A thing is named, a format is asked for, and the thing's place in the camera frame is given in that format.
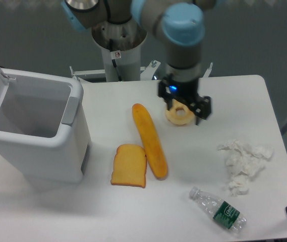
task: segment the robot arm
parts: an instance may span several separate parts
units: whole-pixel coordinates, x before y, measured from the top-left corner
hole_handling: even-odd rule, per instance
[[[205,33],[202,10],[215,4],[215,0],[133,0],[131,6],[136,21],[165,46],[166,76],[159,83],[158,96],[168,109],[173,99],[185,104],[197,117],[196,124],[211,114],[211,98],[200,97],[197,89]]]

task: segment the toast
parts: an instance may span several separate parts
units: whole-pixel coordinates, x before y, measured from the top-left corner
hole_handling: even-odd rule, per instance
[[[139,145],[123,144],[114,157],[112,185],[145,188],[147,160],[144,149]]]

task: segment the black cable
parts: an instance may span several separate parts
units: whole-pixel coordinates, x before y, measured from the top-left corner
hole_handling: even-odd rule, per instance
[[[113,40],[109,39],[109,51],[110,52],[112,52],[112,46],[113,46]],[[117,72],[118,79],[121,82],[122,81],[122,77],[121,77],[120,72],[118,70],[117,62],[115,61],[115,59],[112,59],[112,64],[113,64],[113,66],[115,68],[115,71]]]
[[[105,9],[107,12],[107,19],[109,20],[111,18],[111,9],[109,8],[109,4],[107,2],[107,0],[103,0],[104,5],[105,5]]]

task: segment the crumpled tissue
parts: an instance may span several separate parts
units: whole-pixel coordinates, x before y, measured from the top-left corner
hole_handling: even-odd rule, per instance
[[[225,165],[231,175],[229,189],[231,196],[243,195],[249,191],[249,178],[255,178],[273,155],[269,146],[252,147],[240,140],[231,140],[221,144],[218,150],[230,150]]]

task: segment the gray wall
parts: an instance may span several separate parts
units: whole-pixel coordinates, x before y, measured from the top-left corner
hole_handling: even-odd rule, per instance
[[[0,3],[0,65],[60,76],[70,76],[70,65],[103,69],[90,32],[73,30],[60,1],[44,2],[23,1],[14,10]],[[205,25],[203,69],[214,62],[215,76],[263,76],[281,123],[287,116],[287,0],[230,0],[207,12]],[[153,59],[164,62],[163,47],[149,36],[142,65]],[[284,141],[287,148],[287,134]]]

